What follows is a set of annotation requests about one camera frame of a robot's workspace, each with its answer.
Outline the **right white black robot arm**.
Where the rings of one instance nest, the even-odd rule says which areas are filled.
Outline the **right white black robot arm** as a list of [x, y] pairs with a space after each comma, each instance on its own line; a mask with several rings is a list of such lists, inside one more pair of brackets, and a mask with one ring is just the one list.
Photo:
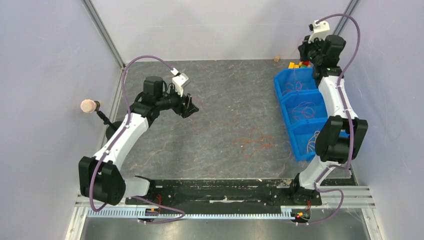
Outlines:
[[298, 47], [300, 60], [312, 64], [312, 78], [323, 97], [328, 118], [315, 139], [315, 156], [289, 186], [289, 199], [296, 205], [316, 203], [322, 181], [335, 169], [348, 169], [358, 155], [368, 122], [353, 110], [339, 66], [346, 41], [338, 35], [305, 36]]

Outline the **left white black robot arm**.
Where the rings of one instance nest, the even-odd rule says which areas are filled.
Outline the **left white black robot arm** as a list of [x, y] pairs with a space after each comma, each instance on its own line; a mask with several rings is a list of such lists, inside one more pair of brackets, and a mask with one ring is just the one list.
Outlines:
[[148, 76], [124, 120], [111, 123], [107, 143], [92, 157], [84, 156], [78, 163], [79, 186], [82, 196], [104, 204], [117, 205], [124, 198], [137, 196], [144, 204], [152, 204], [157, 191], [153, 181], [134, 176], [123, 178], [120, 169], [137, 140], [145, 133], [162, 111], [173, 110], [182, 118], [198, 112], [192, 96], [184, 91], [189, 82], [180, 73], [167, 85], [161, 77]]

